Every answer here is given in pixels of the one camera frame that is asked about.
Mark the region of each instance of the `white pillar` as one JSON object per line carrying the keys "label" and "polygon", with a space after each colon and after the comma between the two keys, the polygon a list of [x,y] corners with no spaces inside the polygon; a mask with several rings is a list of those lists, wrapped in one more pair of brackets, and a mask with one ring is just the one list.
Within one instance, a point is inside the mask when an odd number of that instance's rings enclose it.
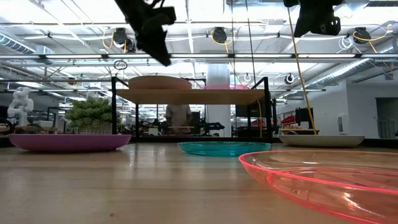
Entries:
{"label": "white pillar", "polygon": [[[228,64],[208,64],[207,85],[229,85]],[[220,137],[231,137],[231,105],[208,105],[208,122],[220,122],[225,126],[224,130],[210,131],[210,134],[218,133]]]}

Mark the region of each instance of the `ceiling light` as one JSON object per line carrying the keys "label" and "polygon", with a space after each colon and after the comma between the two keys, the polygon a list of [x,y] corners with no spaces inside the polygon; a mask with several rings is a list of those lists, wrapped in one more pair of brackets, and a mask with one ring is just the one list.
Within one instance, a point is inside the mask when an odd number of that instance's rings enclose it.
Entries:
{"label": "ceiling light", "polygon": [[321,90],[305,90],[305,91],[326,91],[326,90],[321,89]]}
{"label": "ceiling light", "polygon": [[101,58],[101,55],[46,55],[49,59],[68,59],[68,58],[82,58],[82,59],[90,59],[90,58]]}
{"label": "ceiling light", "polygon": [[109,58],[150,58],[147,54],[113,54],[108,55]]}
{"label": "ceiling light", "polygon": [[227,58],[228,54],[172,54],[172,58]]}
{"label": "ceiling light", "polygon": [[355,54],[299,54],[299,58],[352,58]]}
{"label": "ceiling light", "polygon": [[131,111],[118,111],[120,114],[131,114]]}
{"label": "ceiling light", "polygon": [[56,91],[56,92],[71,92],[71,91],[74,91],[74,90],[43,90],[43,91]]}
{"label": "ceiling light", "polygon": [[249,74],[246,74],[246,76],[244,77],[244,81],[246,82],[250,82],[251,77],[249,76]]}
{"label": "ceiling light", "polygon": [[77,91],[82,91],[82,92],[86,92],[86,91],[99,92],[99,91],[110,91],[110,90],[77,90]]}
{"label": "ceiling light", "polygon": [[398,54],[364,54],[363,58],[393,58],[398,57]]}
{"label": "ceiling light", "polygon": [[58,93],[49,92],[49,94],[53,95],[53,96],[57,96],[57,97],[65,97],[65,96],[62,96],[61,94],[58,94]]}
{"label": "ceiling light", "polygon": [[32,87],[32,88],[43,88],[44,86],[34,82],[17,82],[17,84]]}
{"label": "ceiling light", "polygon": [[77,100],[77,101],[86,101],[87,100],[86,98],[83,98],[83,97],[69,97],[68,96],[68,98],[71,100]]}
{"label": "ceiling light", "polygon": [[38,55],[0,55],[0,59],[39,59]]}
{"label": "ceiling light", "polygon": [[291,58],[291,54],[236,54],[237,58]]}

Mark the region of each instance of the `duct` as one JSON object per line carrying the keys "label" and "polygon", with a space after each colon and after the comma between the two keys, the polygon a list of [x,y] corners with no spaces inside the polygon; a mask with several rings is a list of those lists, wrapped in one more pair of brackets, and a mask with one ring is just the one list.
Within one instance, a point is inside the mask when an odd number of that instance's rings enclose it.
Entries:
{"label": "duct", "polygon": [[[390,39],[376,47],[377,52],[385,54],[398,54],[398,37]],[[340,80],[348,78],[357,73],[366,71],[377,66],[373,59],[367,58],[349,64],[337,65],[332,69],[323,72],[318,76],[314,82],[307,84],[307,88],[315,85],[329,85],[331,83],[338,83]]]}
{"label": "duct", "polygon": [[24,40],[19,40],[18,37],[2,30],[0,32],[0,44],[6,47],[16,50],[22,54],[34,54],[36,53],[35,47],[30,45]]}
{"label": "duct", "polygon": [[[54,51],[47,48],[46,46],[27,43],[26,41],[21,40],[19,37],[10,34],[4,30],[0,32],[0,45],[9,47],[10,49],[22,54],[54,54]],[[52,63],[51,60],[47,59],[38,59],[35,61],[39,63],[44,63],[46,65],[50,65]]]}

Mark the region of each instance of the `pink tray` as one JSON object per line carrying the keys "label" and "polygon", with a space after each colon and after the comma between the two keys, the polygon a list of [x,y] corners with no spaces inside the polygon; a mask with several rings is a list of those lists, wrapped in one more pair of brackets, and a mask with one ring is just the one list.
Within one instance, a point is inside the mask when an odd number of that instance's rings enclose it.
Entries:
{"label": "pink tray", "polygon": [[260,184],[359,223],[397,223],[398,153],[269,151],[239,157]]}
{"label": "pink tray", "polygon": [[110,151],[127,144],[129,134],[10,134],[10,142],[37,152]]}

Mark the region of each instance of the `teal plate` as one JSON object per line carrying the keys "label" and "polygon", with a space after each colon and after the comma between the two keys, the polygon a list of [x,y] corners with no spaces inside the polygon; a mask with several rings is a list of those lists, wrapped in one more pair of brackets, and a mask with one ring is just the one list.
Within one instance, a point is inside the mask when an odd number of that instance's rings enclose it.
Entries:
{"label": "teal plate", "polygon": [[240,156],[249,152],[268,151],[271,148],[269,143],[257,142],[180,142],[182,150],[189,154],[203,156]]}

